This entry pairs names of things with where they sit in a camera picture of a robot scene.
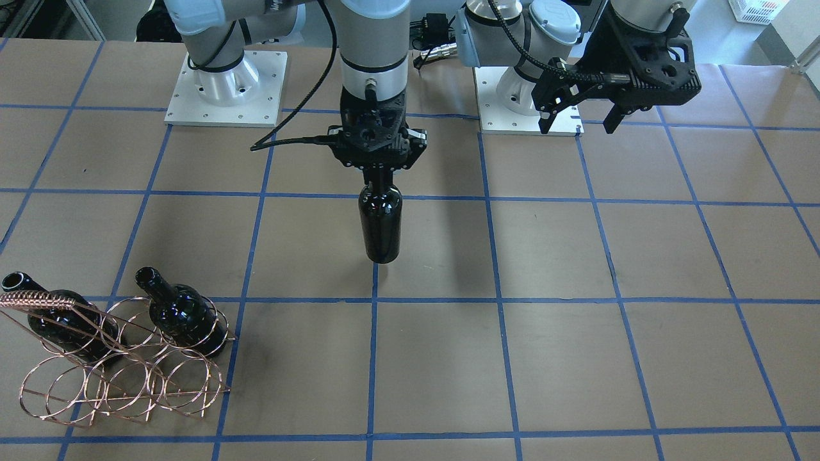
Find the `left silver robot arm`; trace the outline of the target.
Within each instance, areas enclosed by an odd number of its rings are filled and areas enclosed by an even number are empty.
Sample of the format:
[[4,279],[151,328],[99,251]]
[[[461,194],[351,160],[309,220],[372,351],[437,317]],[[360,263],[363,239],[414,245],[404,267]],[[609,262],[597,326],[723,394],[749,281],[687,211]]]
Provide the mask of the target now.
[[506,133],[548,134],[589,99],[624,118],[683,105],[701,79],[685,31],[693,1],[468,1],[457,13],[457,55],[475,68],[480,121]]

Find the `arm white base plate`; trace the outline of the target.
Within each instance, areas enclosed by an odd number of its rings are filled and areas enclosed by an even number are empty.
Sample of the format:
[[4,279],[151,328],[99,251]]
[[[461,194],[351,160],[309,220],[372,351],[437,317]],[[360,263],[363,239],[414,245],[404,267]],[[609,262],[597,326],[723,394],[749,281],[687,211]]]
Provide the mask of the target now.
[[531,97],[535,88],[513,67],[474,69],[475,93],[484,134],[543,135],[541,114]]
[[193,70],[184,60],[165,116],[169,125],[271,129],[281,113],[289,55],[247,51],[237,67]]

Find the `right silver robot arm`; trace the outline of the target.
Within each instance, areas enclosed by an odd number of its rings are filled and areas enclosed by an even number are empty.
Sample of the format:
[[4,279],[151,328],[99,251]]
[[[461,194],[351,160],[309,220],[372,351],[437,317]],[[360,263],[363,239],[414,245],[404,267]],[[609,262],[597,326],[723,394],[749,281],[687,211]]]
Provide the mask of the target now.
[[[427,135],[406,122],[407,1],[320,1],[331,30],[331,58],[340,59],[341,124],[305,143],[329,146],[343,165],[408,169],[427,148]],[[249,51],[261,43],[296,43],[304,1],[167,1],[187,55],[166,123],[267,127],[254,149],[283,144],[278,131],[284,74],[281,51]]]

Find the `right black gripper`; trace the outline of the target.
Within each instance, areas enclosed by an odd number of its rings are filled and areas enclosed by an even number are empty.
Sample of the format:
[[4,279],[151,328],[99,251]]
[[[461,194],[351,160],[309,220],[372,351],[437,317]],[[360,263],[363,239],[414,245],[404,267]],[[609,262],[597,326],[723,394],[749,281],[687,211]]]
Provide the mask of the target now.
[[342,125],[328,135],[334,157],[347,166],[410,169],[427,148],[427,131],[406,122],[406,90],[384,101],[366,101],[343,88]]

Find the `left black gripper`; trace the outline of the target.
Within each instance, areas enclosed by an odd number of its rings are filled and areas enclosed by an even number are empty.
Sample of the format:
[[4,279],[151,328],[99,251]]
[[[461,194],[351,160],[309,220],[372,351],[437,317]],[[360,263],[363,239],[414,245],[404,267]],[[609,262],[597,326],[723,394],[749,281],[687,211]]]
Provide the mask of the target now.
[[606,6],[586,44],[583,71],[563,59],[551,59],[531,92],[541,114],[541,134],[548,134],[564,109],[582,102],[585,93],[603,88],[602,75],[625,75],[607,83],[613,106],[603,120],[613,134],[635,107],[679,106],[701,91],[693,44],[685,31],[687,6],[662,6],[658,24],[639,28],[614,6]]

